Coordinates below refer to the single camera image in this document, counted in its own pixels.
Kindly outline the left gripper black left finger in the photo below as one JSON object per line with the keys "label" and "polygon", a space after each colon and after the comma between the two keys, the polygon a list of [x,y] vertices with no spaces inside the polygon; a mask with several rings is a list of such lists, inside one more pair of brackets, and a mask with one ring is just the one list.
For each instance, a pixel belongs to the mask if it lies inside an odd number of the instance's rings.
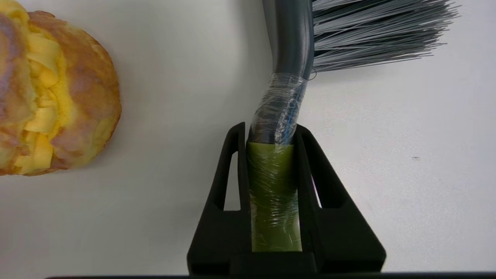
{"label": "left gripper black left finger", "polygon": [[[202,215],[187,254],[192,276],[223,276],[230,273],[233,258],[252,251],[250,187],[246,162],[246,124],[229,129]],[[231,159],[237,154],[240,209],[224,209]]]}

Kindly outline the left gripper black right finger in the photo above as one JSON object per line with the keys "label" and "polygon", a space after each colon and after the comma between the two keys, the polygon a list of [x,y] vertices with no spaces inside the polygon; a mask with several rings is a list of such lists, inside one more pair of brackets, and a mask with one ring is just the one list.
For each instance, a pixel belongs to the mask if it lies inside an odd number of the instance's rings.
{"label": "left gripper black right finger", "polygon": [[303,252],[320,274],[380,272],[386,250],[361,214],[313,134],[294,135]]}

